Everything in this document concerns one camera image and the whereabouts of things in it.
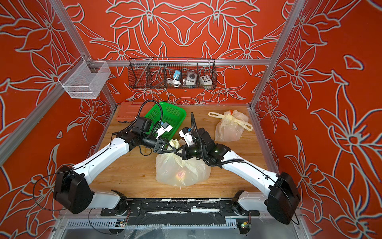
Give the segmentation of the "white orange-print plastic bag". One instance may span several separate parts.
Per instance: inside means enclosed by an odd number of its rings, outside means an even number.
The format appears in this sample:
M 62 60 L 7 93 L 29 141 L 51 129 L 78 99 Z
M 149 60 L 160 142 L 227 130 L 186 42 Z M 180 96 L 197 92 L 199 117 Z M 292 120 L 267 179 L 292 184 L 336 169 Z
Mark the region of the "white orange-print plastic bag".
M 195 157 L 182 160 L 174 153 L 158 154 L 156 157 L 156 181 L 176 186 L 186 187 L 209 179 L 211 167 Z

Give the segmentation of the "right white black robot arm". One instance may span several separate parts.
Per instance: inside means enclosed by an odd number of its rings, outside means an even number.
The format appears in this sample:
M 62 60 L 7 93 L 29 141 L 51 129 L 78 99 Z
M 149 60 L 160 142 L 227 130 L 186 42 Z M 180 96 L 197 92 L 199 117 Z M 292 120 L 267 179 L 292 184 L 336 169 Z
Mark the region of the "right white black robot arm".
M 296 210 L 301 195 L 289 174 L 265 170 L 224 144 L 215 143 L 204 128 L 197 127 L 194 115 L 191 115 L 191 127 L 184 127 L 179 135 L 186 142 L 176 152 L 182 160 L 196 158 L 207 166 L 219 167 L 240 176 L 263 193 L 263 205 L 274 219 L 285 225 L 299 224 Z

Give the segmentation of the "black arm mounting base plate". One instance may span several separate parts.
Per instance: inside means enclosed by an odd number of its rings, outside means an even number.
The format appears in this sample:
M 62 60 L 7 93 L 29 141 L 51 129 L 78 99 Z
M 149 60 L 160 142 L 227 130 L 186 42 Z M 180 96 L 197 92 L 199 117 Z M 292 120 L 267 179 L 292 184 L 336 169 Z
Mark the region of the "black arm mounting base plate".
M 129 226 L 223 226 L 229 218 L 243 221 L 260 212 L 245 211 L 230 198 L 134 198 L 123 214 L 102 209 L 100 215 L 127 220 Z

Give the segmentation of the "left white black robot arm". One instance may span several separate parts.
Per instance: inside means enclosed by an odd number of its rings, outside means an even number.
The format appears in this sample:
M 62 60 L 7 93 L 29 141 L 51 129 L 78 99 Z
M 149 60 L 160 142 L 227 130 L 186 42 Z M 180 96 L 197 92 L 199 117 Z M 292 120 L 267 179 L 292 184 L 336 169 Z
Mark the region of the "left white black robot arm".
M 123 155 L 136 147 L 145 146 L 154 152 L 162 152 L 167 140 L 154 136 L 154 129 L 160 123 L 137 116 L 131 125 L 114 132 L 110 143 L 88 159 L 74 165 L 64 166 L 56 174 L 53 199 L 72 214 L 86 209 L 109 209 L 121 216 L 128 210 L 127 198 L 122 193 L 111 190 L 92 190 L 90 185 L 97 176 Z

